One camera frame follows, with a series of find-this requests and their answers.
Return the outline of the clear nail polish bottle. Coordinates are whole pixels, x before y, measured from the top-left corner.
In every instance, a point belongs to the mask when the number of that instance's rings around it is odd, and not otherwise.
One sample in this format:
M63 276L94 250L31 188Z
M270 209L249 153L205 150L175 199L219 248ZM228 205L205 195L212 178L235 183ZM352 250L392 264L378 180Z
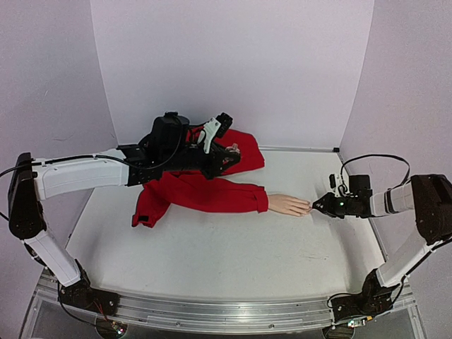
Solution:
M233 143L232 145L227 146L225 148L225 150L227 151L228 155L240 155L241 154L239 146L236 143Z

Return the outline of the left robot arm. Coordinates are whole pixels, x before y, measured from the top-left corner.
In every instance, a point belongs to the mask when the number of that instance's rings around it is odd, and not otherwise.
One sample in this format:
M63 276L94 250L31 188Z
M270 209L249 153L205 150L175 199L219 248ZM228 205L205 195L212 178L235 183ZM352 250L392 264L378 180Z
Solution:
M233 119L222 113L201 125L176 112L153 122L137 144L105 152L58 159L18 156L8 189L8 226L32 258L60 284L62 304L108 316L116 313L119 295L92 287L77 259L55 240L44 219L42 201L60 194L104 186L137 186L159 180L165 172L198 170L206 179L220 176L240 161L240 154L217 143Z

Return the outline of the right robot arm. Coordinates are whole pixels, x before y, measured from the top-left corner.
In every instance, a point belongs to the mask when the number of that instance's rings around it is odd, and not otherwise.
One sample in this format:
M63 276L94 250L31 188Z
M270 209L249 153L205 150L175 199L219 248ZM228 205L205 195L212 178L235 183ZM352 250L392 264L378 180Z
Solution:
M335 318L376 316L392 309L405 280L431 254L451 243L451 183L442 174L413 175L381 193L371 189L368 175L352 175L344 182L330 176L331 191L313 209L331 218L384 218L413 213L415 226L405 242L364 279L361 292L329 299Z

